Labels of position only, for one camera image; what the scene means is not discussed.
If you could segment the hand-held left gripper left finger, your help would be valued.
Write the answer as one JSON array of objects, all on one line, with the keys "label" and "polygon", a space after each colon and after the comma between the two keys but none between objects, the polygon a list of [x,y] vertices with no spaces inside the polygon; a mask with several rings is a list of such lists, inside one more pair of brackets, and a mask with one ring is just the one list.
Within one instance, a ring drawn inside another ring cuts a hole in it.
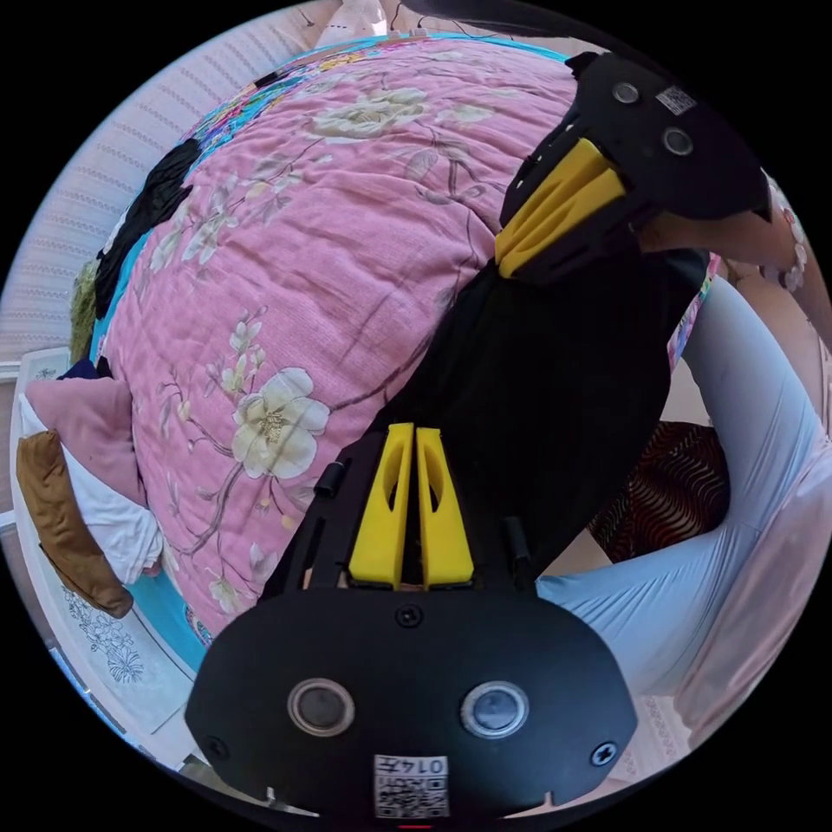
[{"label": "hand-held left gripper left finger", "polygon": [[413,442],[412,423],[387,430],[348,564],[355,584],[400,587]]}]

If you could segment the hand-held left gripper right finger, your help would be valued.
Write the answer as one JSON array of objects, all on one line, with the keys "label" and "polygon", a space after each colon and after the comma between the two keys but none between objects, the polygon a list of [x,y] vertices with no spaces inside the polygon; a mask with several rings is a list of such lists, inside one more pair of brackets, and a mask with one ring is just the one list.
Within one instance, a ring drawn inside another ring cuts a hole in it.
[{"label": "hand-held left gripper right finger", "polygon": [[419,427],[415,440],[424,588],[466,585],[473,561],[440,431]]}]

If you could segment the person's right hand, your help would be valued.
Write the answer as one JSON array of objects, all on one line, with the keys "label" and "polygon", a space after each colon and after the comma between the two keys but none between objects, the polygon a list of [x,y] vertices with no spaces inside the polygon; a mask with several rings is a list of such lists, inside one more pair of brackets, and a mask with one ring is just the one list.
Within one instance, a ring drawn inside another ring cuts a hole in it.
[{"label": "person's right hand", "polygon": [[701,249],[722,258],[786,271],[794,263],[789,226],[770,222],[752,212],[718,221],[694,221],[663,214],[644,226],[636,238],[648,253]]}]

